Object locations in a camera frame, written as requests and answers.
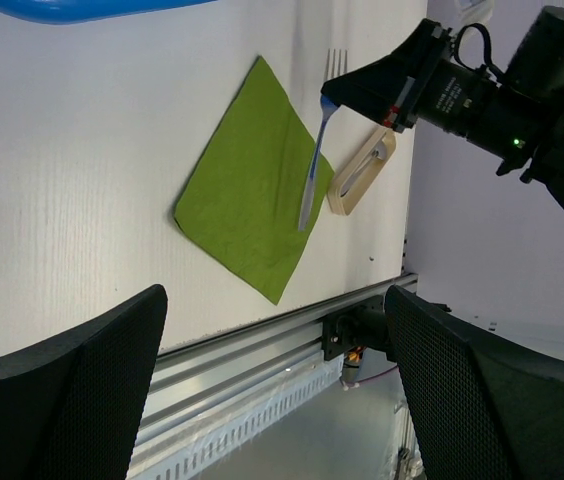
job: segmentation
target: green napkin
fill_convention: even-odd
[[[260,57],[175,207],[188,238],[274,304],[302,256],[333,177],[321,157],[311,219],[298,232],[314,145]]]

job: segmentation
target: fork tines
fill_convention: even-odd
[[[326,69],[324,81],[339,77],[349,72],[349,51],[346,49],[329,49],[326,53]]]

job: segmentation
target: white wall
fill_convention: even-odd
[[[561,2],[496,0],[489,30],[505,68],[541,7]],[[448,22],[451,0],[429,2]],[[463,57],[479,65],[478,35]],[[499,159],[421,122],[417,127],[407,266],[419,293],[476,315],[564,323],[564,212],[519,172],[496,177]]]

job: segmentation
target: metal frame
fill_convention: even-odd
[[[322,320],[403,275],[160,356],[127,478],[186,480],[336,382],[324,362]]]
[[[564,360],[564,325],[537,325],[463,312],[453,315],[523,347]]]

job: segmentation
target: wooden holder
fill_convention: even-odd
[[[349,215],[395,152],[395,133],[378,127],[364,146],[333,178],[327,193],[331,211]]]

